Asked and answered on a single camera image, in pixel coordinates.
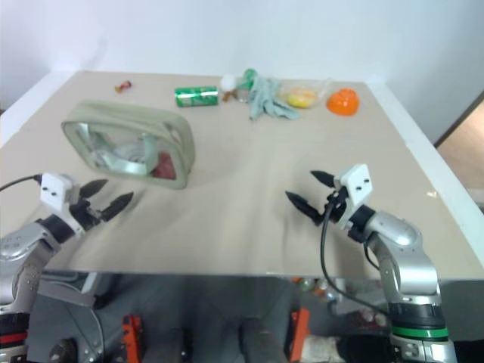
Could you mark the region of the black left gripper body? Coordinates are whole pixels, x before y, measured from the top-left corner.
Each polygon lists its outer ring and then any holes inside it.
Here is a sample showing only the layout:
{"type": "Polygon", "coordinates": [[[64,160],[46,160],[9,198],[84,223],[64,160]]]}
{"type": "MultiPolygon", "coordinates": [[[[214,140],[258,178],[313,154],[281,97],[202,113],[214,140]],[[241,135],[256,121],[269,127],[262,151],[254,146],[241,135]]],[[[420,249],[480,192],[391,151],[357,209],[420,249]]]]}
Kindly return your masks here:
{"type": "Polygon", "coordinates": [[[80,224],[84,231],[90,231],[101,223],[101,213],[91,208],[91,203],[81,199],[69,207],[70,215],[80,224]]]}

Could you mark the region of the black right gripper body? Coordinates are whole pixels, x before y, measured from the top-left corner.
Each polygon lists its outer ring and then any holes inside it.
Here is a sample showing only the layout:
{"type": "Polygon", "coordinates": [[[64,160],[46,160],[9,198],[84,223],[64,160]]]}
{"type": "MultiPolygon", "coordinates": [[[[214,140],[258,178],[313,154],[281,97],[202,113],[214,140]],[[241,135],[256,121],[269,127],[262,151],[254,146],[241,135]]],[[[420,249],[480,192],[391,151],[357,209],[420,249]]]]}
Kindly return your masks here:
{"type": "Polygon", "coordinates": [[[346,211],[346,199],[348,196],[346,187],[341,187],[327,196],[324,212],[316,219],[315,225],[321,225],[326,217],[328,217],[329,222],[338,223],[346,211]]]}

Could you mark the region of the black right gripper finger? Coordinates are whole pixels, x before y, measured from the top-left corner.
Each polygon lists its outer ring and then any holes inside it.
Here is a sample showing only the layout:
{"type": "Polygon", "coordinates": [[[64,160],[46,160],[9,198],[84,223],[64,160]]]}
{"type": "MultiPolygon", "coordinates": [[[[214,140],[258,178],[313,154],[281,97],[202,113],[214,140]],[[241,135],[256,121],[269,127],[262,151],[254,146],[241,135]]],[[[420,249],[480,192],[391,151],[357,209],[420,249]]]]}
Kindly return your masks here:
{"type": "Polygon", "coordinates": [[[332,174],[318,170],[312,170],[311,174],[323,185],[329,188],[335,188],[334,176],[332,174]]]}
{"type": "Polygon", "coordinates": [[[289,201],[299,210],[302,214],[310,218],[314,223],[322,223],[324,215],[311,206],[309,202],[298,194],[290,191],[285,192],[289,201]]]}

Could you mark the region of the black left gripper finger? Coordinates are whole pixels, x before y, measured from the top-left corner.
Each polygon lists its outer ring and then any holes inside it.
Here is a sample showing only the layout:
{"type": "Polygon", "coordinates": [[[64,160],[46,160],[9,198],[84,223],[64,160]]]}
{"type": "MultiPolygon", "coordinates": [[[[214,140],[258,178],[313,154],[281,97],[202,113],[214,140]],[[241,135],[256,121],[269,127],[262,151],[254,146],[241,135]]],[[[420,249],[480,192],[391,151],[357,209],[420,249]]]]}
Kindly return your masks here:
{"type": "Polygon", "coordinates": [[[79,197],[82,199],[89,199],[96,195],[106,183],[108,183],[108,180],[105,178],[88,182],[79,189],[79,197]]]}
{"type": "Polygon", "coordinates": [[[101,210],[101,220],[109,222],[115,216],[120,214],[132,201],[133,196],[133,192],[118,196],[106,209],[101,210]]]}

